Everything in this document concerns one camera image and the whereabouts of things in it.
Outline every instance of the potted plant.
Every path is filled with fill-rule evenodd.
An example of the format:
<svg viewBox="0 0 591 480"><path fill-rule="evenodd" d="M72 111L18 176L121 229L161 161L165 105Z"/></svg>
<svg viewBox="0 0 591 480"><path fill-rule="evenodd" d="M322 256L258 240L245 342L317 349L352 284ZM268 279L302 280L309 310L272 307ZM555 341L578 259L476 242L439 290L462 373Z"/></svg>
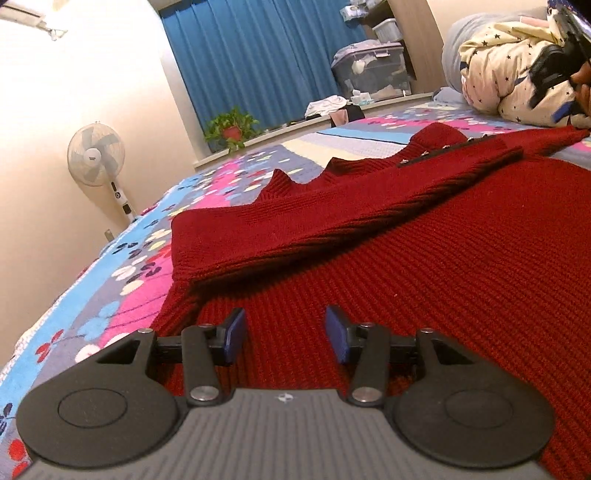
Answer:
<svg viewBox="0 0 591 480"><path fill-rule="evenodd" d="M258 124L249 113L242 113L235 106L227 113L220 113L209 122L205 140L216 147L227 148L230 152L244 148L244 142L258 137L261 133L254 128Z"/></svg>

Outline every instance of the floral blanket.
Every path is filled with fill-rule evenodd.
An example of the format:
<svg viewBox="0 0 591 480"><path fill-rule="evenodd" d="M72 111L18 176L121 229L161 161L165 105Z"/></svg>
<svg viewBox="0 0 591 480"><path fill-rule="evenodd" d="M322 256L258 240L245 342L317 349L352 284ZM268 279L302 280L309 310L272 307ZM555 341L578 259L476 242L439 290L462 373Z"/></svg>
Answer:
<svg viewBox="0 0 591 480"><path fill-rule="evenodd" d="M393 155L412 134L434 121L448 123L468 137L530 128L477 115L467 106L430 102L229 160L170 189L101 253L17 343L0 374L0 479L17 476L30 462L14 422L27 391L149 326L157 315L172 283L170 222L175 215L193 208L249 203L275 168L306 183L332 157L358 160ZM591 143L566 148L557 157L591 169Z"/></svg>

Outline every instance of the wooden cabinet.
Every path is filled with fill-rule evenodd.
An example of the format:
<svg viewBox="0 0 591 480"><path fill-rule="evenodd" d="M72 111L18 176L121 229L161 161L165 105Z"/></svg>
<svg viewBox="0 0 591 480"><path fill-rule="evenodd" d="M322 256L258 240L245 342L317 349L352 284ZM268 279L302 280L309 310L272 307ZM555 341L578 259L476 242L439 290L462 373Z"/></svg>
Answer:
<svg viewBox="0 0 591 480"><path fill-rule="evenodd" d="M413 93L427 93L446 85L441 67L443 39L427 0L383 0L363 19L369 38L376 38L372 27L387 18L396 18L404 37L407 70L416 81Z"/></svg>

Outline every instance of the gray gripper base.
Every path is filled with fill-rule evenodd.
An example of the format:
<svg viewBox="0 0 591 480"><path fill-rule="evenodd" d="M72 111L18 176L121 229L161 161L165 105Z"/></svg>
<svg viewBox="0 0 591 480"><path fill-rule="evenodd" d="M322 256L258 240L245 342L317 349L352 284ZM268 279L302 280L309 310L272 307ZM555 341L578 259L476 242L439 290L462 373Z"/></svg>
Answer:
<svg viewBox="0 0 591 480"><path fill-rule="evenodd" d="M373 408L335 390L237 390L194 408L160 450L127 465L74 471L36 462L22 480L551 480L530 462L478 472L409 448Z"/></svg>

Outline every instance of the air conditioner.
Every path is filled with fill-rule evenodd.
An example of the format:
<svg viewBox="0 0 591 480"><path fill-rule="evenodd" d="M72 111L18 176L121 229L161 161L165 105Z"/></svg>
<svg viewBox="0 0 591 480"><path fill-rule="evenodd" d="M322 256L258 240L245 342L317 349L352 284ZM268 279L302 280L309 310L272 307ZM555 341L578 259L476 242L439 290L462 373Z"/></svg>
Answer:
<svg viewBox="0 0 591 480"><path fill-rule="evenodd" d="M52 12L53 0L8 0L0 7L0 19L37 27Z"/></svg>

